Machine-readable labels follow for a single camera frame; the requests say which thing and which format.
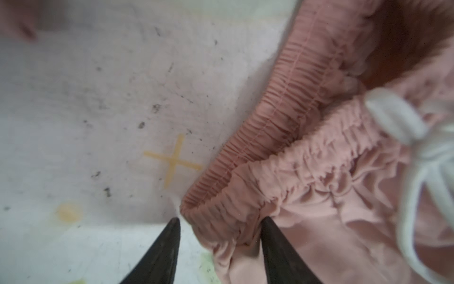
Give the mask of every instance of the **yellow cross mark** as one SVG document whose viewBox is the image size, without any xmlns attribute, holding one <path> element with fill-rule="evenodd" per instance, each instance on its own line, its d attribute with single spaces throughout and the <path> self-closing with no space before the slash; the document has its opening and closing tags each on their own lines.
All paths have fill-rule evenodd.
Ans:
<svg viewBox="0 0 454 284">
<path fill-rule="evenodd" d="M 185 137 L 184 134 L 178 135 L 177 143 L 175 144 L 175 149 L 173 150 L 173 154 L 170 157 L 156 154 L 151 151 L 145 151 L 143 153 L 147 157 L 167 161 L 169 163 L 169 169 L 167 170 L 166 179 L 164 181 L 165 189 L 168 188 L 170 183 L 172 182 L 173 175 L 175 174 L 175 168 L 177 167 L 178 164 L 191 168 L 191 169 L 198 170 L 198 171 L 202 169 L 202 165 L 200 165 L 200 164 L 194 164 L 194 163 L 179 159 L 181 147 L 183 146 L 184 137 Z"/>
</svg>

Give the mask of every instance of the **pink shorts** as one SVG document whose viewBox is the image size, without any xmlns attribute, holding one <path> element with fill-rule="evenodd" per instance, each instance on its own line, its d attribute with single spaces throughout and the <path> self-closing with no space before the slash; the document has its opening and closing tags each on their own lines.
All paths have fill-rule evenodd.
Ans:
<svg viewBox="0 0 454 284">
<path fill-rule="evenodd" d="M 380 130 L 363 95 L 384 86 L 416 107 L 454 99 L 453 5 L 303 0 L 262 100 L 181 205 L 223 283 L 266 283 L 266 216 L 324 284 L 425 283 L 395 243 L 410 152 Z M 415 246 L 454 280 L 454 234 L 427 194 Z"/>
</svg>

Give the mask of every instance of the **white cutting surface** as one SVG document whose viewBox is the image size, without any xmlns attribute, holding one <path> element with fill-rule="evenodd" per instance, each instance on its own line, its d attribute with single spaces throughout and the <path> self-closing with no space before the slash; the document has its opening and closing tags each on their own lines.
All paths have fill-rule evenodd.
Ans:
<svg viewBox="0 0 454 284">
<path fill-rule="evenodd" d="M 0 39 L 0 284 L 116 284 L 266 85 L 295 0 L 71 0 Z M 110 197 L 105 189 L 109 188 Z M 217 283 L 183 223 L 175 283 Z"/>
</svg>

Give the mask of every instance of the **yellow stain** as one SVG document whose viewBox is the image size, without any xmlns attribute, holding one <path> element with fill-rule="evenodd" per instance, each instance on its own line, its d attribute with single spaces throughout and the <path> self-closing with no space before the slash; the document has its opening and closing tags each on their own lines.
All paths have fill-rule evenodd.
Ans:
<svg viewBox="0 0 454 284">
<path fill-rule="evenodd" d="M 83 279 L 79 279 L 73 282 L 69 282 L 68 284 L 87 284 L 87 282 L 85 282 L 85 280 Z"/>
<path fill-rule="evenodd" d="M 75 223 L 82 219 L 82 210 L 75 204 L 62 203 L 57 208 L 57 217 L 65 223 Z"/>
<path fill-rule="evenodd" d="M 191 169 L 195 169 L 197 171 L 202 169 L 202 165 L 200 164 L 194 164 L 188 161 L 180 160 L 180 153 L 181 153 L 181 147 L 183 146 L 183 141 L 184 141 L 184 134 L 178 135 L 177 142 L 175 144 L 175 149 L 173 150 L 173 154 L 170 157 L 161 155 L 161 154 L 156 154 L 154 152 L 150 151 L 145 151 L 143 154 L 147 157 L 163 160 L 169 163 L 169 168 L 166 173 L 166 179 L 164 181 L 164 188 L 168 188 L 170 183 L 172 182 L 173 175 L 175 174 L 175 169 L 177 165 L 182 165 Z"/>
</svg>

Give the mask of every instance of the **white cord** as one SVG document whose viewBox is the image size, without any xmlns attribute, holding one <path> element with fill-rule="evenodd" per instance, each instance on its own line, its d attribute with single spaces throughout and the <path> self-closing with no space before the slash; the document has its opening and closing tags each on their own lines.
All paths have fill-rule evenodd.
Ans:
<svg viewBox="0 0 454 284">
<path fill-rule="evenodd" d="M 425 266 L 413 244 L 416 210 L 423 185 L 435 205 L 454 228 L 454 119 L 429 129 L 418 112 L 389 89 L 376 88 L 365 96 L 365 105 L 376 123 L 399 142 L 412 148 L 412 161 L 402 180 L 397 223 L 397 243 L 409 266 L 431 284 L 450 284 Z M 427 113 L 454 114 L 454 103 L 430 101 Z"/>
</svg>

